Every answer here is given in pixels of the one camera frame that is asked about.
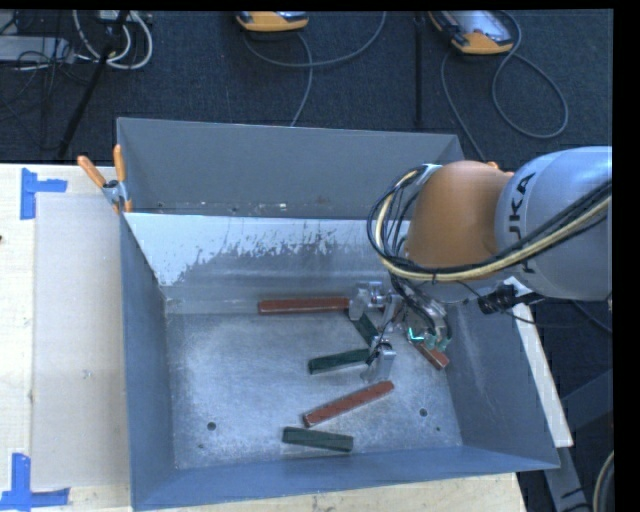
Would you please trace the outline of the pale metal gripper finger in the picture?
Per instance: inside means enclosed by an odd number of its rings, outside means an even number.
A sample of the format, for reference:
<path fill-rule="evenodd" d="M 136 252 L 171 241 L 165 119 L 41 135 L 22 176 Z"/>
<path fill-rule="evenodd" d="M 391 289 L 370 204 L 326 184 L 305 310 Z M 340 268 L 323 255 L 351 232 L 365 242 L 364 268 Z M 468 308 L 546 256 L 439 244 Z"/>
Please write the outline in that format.
<path fill-rule="evenodd" d="M 357 282 L 349 298 L 348 317 L 359 320 L 370 311 L 383 311 L 387 304 L 387 293 L 382 281 Z"/>
<path fill-rule="evenodd" d="M 366 368 L 360 378 L 365 383 L 375 383 L 389 379 L 396 351 L 388 341 L 379 342 L 366 360 Z"/>

